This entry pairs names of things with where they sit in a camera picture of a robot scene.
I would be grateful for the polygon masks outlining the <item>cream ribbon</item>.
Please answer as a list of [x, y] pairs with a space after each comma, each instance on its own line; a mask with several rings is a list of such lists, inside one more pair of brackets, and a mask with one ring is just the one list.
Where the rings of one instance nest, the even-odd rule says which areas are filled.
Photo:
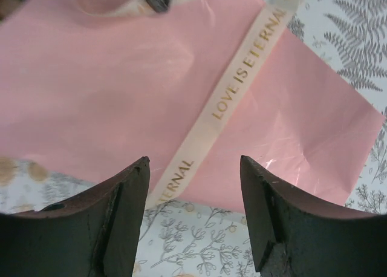
[[[75, 0], [85, 13], [82, 0]], [[193, 0], [172, 0], [175, 5]], [[266, 0], [202, 111], [148, 195], [145, 209], [180, 198], [195, 178], [245, 93], [295, 14], [299, 0]], [[104, 17], [155, 13], [145, 0], [129, 0]]]

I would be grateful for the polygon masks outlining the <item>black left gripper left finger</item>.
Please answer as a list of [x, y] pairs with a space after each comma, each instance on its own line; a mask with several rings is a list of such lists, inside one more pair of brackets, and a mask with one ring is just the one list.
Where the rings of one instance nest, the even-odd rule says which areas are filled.
[[142, 157], [35, 212], [1, 215], [2, 276], [131, 276], [150, 179]]

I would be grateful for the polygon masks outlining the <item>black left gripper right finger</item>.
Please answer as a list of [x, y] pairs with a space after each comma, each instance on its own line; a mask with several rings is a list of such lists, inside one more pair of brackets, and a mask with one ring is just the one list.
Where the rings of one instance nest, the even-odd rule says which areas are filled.
[[261, 276], [385, 276], [386, 216], [339, 206], [273, 175], [248, 156], [240, 179]]

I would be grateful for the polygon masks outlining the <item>pink wrapping paper sheet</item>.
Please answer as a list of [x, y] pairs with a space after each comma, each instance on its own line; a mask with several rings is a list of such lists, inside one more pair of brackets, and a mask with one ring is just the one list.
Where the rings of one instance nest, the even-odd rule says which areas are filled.
[[[1, 24], [1, 155], [100, 182], [151, 161], [151, 190], [263, 0], [27, 0]], [[351, 193], [383, 116], [287, 28], [181, 199], [243, 211], [239, 159], [328, 201]]]

